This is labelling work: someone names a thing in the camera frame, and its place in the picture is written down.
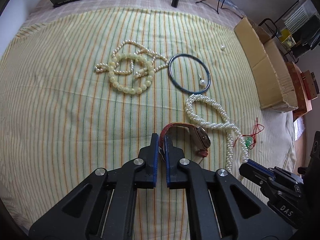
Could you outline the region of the orange wooden box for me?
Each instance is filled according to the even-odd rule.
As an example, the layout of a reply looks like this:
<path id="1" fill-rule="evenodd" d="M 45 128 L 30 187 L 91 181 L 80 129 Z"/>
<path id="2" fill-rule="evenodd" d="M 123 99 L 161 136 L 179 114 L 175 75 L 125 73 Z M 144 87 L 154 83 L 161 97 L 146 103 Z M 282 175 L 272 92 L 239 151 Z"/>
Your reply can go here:
<path id="1" fill-rule="evenodd" d="M 293 120 L 304 116 L 312 110 L 312 100 L 319 97 L 319 87 L 314 72 L 309 70 L 302 72 L 293 62 L 287 62 L 289 74 L 291 76 L 298 108 L 293 111 Z"/>

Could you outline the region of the pearl earring inside bangle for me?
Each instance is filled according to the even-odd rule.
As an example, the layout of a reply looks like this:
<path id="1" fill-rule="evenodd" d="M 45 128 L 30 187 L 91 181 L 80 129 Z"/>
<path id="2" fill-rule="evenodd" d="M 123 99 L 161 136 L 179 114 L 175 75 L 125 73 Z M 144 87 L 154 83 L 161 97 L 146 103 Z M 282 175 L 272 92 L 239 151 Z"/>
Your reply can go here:
<path id="1" fill-rule="evenodd" d="M 201 87 L 206 87 L 206 80 L 204 80 L 200 75 L 199 75 L 199 85 Z"/>

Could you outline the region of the red leather strap watch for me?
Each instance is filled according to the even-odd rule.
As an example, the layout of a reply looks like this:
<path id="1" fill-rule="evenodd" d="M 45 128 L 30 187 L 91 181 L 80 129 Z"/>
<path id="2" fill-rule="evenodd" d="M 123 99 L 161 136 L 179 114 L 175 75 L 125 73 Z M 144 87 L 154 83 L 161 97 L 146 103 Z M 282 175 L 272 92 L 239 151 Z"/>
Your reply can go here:
<path id="1" fill-rule="evenodd" d="M 164 149 L 164 136 L 172 127 L 183 127 L 189 130 L 192 141 L 197 146 L 197 155 L 206 158 L 208 156 L 208 149 L 211 146 L 211 140 L 207 132 L 199 125 L 194 125 L 185 122 L 172 122 L 167 124 L 161 131 L 159 136 L 159 146 Z"/>

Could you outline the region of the dark green jade bangle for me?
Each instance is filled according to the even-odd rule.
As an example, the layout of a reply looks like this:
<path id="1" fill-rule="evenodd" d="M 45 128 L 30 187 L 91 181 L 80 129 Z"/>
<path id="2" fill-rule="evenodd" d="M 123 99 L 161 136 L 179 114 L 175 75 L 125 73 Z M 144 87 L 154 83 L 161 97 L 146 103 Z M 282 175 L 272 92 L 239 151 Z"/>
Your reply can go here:
<path id="1" fill-rule="evenodd" d="M 199 85 L 199 75 L 206 80 L 206 87 Z M 196 56 L 180 53 L 168 63 L 171 83 L 184 94 L 204 94 L 210 88 L 212 78 L 208 67 Z"/>

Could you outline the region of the black metal rack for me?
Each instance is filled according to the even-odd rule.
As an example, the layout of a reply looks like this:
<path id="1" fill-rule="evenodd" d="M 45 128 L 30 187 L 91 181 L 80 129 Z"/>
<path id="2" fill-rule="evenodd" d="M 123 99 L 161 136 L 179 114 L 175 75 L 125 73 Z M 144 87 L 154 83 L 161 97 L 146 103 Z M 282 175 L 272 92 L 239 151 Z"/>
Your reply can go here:
<path id="1" fill-rule="evenodd" d="M 297 0 L 277 20 L 263 19 L 283 58 L 298 63 L 299 58 L 319 46 L 319 12 L 312 0 Z"/>

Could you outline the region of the brown cardboard box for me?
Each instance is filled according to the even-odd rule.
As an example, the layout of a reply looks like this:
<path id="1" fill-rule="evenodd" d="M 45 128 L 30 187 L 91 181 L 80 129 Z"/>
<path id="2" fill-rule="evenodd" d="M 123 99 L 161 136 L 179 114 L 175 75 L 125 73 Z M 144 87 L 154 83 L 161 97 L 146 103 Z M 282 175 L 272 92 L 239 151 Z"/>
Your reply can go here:
<path id="1" fill-rule="evenodd" d="M 293 81 L 270 35 L 244 17 L 234 32 L 246 54 L 257 88 L 260 108 L 290 112 L 298 108 Z"/>

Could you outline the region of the yellow striped cloth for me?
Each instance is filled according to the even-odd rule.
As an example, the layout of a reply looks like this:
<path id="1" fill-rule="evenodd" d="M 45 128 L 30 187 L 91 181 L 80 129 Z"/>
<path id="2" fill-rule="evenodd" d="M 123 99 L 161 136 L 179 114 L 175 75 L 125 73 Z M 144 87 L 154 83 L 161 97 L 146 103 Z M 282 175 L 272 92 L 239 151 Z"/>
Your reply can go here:
<path id="1" fill-rule="evenodd" d="M 150 86 L 132 75 L 116 77 L 117 84 L 142 88 L 139 95 L 116 90 L 107 73 L 96 73 L 114 50 L 132 53 L 140 43 L 166 58 L 198 57 L 212 78 L 207 96 L 241 133 L 251 133 L 262 120 L 259 99 L 238 84 L 224 56 L 225 43 L 236 39 L 198 16 L 129 8 L 69 15 L 17 33 L 1 58 L 1 199 L 15 222 L 30 227 L 96 168 L 121 167 L 152 133 L 188 122 L 188 96 L 166 69 Z"/>

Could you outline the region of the green jade red cord pendant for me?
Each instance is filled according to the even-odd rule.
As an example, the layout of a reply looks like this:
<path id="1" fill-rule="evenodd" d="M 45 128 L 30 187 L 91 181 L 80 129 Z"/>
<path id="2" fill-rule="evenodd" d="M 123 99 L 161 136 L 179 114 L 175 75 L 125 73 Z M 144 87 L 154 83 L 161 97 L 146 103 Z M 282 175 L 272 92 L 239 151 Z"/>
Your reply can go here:
<path id="1" fill-rule="evenodd" d="M 244 134 L 245 145 L 248 150 L 252 150 L 257 143 L 257 135 L 265 129 L 265 126 L 259 123 L 258 118 L 255 119 L 253 131 L 251 134 Z"/>

